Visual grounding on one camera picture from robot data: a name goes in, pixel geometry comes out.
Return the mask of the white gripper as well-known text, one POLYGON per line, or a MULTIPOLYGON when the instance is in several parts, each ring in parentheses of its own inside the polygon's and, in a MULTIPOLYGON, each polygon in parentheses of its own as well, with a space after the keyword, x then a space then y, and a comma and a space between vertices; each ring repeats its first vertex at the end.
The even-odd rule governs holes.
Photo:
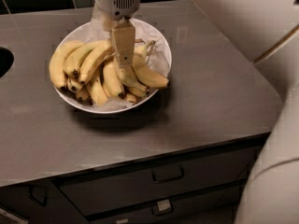
POLYGON ((140 0, 94 0, 94 3, 106 15, 101 18, 103 30, 112 30, 111 39, 119 68, 129 67, 135 50, 135 27, 127 20, 118 20, 131 19, 139 10, 140 0))

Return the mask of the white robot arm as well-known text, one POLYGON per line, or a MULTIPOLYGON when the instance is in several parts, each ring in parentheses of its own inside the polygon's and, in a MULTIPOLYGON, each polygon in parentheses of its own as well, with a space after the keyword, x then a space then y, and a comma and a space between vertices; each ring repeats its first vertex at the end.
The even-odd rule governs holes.
POLYGON ((236 224, 299 224, 297 0, 190 0, 283 101, 253 166, 236 224))

